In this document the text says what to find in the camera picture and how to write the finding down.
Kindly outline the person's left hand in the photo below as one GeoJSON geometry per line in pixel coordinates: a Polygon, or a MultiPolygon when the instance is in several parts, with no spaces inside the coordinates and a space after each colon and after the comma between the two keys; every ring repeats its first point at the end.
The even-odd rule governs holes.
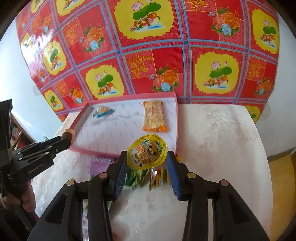
{"type": "Polygon", "coordinates": [[[14,207],[17,205],[21,205],[26,212],[31,213],[36,209],[35,197],[31,181],[29,181],[25,184],[25,190],[20,199],[9,193],[6,197],[1,197],[1,203],[4,209],[13,215],[16,214],[14,207]]]}

